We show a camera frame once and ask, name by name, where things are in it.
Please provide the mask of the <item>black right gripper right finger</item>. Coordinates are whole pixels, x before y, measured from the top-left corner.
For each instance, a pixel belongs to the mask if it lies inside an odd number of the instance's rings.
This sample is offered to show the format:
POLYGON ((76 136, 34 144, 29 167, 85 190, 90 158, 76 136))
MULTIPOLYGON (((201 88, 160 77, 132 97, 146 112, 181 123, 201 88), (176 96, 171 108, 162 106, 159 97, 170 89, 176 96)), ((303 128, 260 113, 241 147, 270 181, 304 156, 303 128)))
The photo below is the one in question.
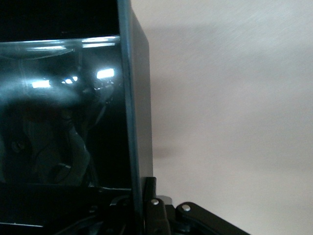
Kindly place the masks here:
POLYGON ((147 235, 248 235, 247 232, 203 207, 184 202, 177 207, 156 195, 155 177, 146 179, 145 234, 147 235))

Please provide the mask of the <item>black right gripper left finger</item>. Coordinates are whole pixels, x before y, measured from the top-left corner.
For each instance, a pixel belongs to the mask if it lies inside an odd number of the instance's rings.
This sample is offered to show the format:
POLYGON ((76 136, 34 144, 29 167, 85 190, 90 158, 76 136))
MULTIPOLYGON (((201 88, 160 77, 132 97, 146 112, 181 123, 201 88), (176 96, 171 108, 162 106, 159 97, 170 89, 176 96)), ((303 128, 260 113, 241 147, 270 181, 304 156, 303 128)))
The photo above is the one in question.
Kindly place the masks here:
POLYGON ((110 203, 110 235, 131 235, 134 232, 133 208, 129 196, 118 196, 110 203))

